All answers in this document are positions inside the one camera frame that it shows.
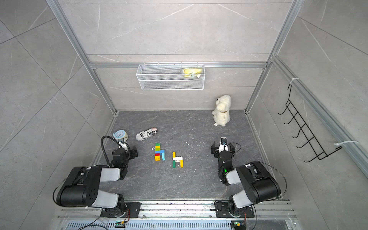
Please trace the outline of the small toy car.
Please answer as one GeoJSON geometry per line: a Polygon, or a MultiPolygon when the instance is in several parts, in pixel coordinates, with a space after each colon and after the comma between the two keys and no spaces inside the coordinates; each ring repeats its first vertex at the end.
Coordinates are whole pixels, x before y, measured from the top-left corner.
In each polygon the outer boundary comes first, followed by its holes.
{"type": "Polygon", "coordinates": [[[143,140],[146,140],[150,137],[153,137],[154,135],[156,135],[158,132],[158,129],[156,127],[152,127],[146,131],[142,131],[140,133],[138,133],[136,135],[136,140],[137,141],[143,141],[143,140]]]}

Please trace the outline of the white long lego brick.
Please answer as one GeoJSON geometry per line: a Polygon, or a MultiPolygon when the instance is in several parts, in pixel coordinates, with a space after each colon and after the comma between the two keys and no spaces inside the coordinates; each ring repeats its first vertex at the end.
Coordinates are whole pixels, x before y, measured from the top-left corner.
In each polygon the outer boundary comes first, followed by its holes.
{"type": "Polygon", "coordinates": [[[183,157],[173,157],[172,160],[175,162],[180,162],[183,160],[183,157]]]}

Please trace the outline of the white plush toy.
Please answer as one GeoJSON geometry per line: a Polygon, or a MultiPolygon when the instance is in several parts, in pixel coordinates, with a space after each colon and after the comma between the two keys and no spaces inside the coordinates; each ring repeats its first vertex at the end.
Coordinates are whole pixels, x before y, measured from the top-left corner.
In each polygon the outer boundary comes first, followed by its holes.
{"type": "Polygon", "coordinates": [[[216,107],[212,111],[215,126],[226,126],[230,121],[231,97],[223,95],[215,101],[216,107]]]}

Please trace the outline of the tape roll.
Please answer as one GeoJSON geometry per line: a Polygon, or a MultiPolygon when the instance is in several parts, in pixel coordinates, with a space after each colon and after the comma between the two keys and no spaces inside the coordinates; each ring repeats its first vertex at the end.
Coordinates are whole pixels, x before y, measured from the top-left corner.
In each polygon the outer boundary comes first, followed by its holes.
{"type": "Polygon", "coordinates": [[[118,130],[115,133],[113,133],[113,137],[115,140],[117,140],[118,142],[126,142],[128,139],[128,134],[126,133],[125,130],[118,130]]]}

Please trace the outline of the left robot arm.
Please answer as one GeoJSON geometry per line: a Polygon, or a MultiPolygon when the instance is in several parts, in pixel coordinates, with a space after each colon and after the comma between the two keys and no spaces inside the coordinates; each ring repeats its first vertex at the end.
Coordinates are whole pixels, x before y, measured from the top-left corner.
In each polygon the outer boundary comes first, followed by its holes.
{"type": "Polygon", "coordinates": [[[60,188],[58,193],[53,193],[53,201],[58,206],[66,208],[101,208],[103,217],[130,218],[132,211],[124,201],[123,195],[102,191],[100,183],[125,179],[129,161],[138,157],[137,148],[105,135],[101,137],[101,149],[107,164],[74,167],[58,186],[60,188]],[[112,151],[111,161],[104,148],[105,139],[118,145],[118,148],[112,151]]]}

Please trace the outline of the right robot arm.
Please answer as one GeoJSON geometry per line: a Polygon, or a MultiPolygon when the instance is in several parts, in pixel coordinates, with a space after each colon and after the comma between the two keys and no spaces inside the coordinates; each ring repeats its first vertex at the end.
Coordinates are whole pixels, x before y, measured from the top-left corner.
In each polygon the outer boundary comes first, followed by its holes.
{"type": "Polygon", "coordinates": [[[254,217],[253,205],[276,200],[285,194],[276,179],[266,169],[269,164],[253,161],[245,165],[233,167],[235,142],[228,142],[226,137],[220,138],[219,145],[213,143],[211,154],[218,159],[218,177],[226,186],[241,185],[242,190],[231,195],[228,201],[215,201],[216,217],[240,218],[254,217]]]}

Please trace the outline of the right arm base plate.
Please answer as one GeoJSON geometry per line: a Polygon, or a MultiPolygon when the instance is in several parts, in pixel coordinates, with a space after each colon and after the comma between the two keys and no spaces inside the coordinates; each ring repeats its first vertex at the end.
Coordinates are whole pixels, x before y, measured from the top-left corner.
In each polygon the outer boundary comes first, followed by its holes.
{"type": "Polygon", "coordinates": [[[255,213],[252,206],[237,208],[231,201],[214,201],[216,217],[218,218],[254,218],[255,213]]]}

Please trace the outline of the yellow sponge in basket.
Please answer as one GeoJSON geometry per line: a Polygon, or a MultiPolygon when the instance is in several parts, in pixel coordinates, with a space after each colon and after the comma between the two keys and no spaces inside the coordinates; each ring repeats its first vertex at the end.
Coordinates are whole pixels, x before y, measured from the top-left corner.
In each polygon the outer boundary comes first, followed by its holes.
{"type": "Polygon", "coordinates": [[[183,68],[181,73],[185,78],[200,78],[203,74],[202,68],[183,68]]]}

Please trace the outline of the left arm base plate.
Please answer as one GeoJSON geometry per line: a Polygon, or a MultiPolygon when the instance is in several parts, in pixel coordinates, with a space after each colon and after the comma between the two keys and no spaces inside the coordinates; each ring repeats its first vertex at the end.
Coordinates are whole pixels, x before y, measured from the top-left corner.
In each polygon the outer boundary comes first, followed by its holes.
{"type": "Polygon", "coordinates": [[[102,209],[100,217],[105,218],[138,218],[140,213],[140,202],[128,202],[118,204],[115,208],[102,209]]]}

